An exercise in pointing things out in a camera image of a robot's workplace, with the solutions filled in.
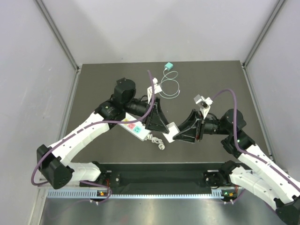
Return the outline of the white cube adapter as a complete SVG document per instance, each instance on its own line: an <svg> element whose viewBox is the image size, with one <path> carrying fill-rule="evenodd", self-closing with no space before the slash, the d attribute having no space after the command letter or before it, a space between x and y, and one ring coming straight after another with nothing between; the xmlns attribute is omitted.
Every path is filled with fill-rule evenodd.
<svg viewBox="0 0 300 225"><path fill-rule="evenodd" d="M172 142L174 142L173 137L176 136L180 132L180 130L178 129L175 122L169 123L167 125L167 128L168 128L169 133L168 134L163 133L163 135L169 143L172 143Z"/></svg>

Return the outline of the white power strip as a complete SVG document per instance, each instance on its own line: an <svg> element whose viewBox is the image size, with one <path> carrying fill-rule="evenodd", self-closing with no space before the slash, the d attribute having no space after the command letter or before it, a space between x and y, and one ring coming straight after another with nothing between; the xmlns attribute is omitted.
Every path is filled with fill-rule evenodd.
<svg viewBox="0 0 300 225"><path fill-rule="evenodd" d="M132 123L132 121L134 120L137 120L137 118L130 115L129 113L126 113L126 116L122 121L125 121L127 123L119 124L119 126L124 128L126 131L134 135L139 140L145 141L147 139L147 136L151 133L151 131L145 129L145 127L140 121Z"/></svg>

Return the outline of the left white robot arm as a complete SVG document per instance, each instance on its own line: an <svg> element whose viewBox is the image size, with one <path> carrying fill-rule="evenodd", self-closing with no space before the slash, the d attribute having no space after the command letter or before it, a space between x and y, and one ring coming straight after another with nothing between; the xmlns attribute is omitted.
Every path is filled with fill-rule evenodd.
<svg viewBox="0 0 300 225"><path fill-rule="evenodd" d="M156 78L151 79L147 89L147 100L136 99L135 82L122 78L116 82L114 93L101 103L90 116L61 140L37 149L37 166L54 189L61 189L69 183L92 182L101 186L106 182L104 169L98 162L73 163L72 159L92 141L116 125L124 127L140 140L150 140L165 149L164 142L151 134L153 130L146 120L158 108L159 99L155 94L161 92Z"/></svg>

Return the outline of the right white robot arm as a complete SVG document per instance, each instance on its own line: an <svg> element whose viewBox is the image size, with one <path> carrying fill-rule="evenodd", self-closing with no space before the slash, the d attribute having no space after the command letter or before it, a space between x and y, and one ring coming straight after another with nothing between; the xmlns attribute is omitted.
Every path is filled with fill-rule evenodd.
<svg viewBox="0 0 300 225"><path fill-rule="evenodd" d="M194 143L203 135L225 135L223 148L252 171L229 160L218 170L223 185L237 185L267 203L287 225L300 223L300 183L272 161L242 129L246 125L239 110L230 109L220 119L204 119L193 110L179 126L174 140Z"/></svg>

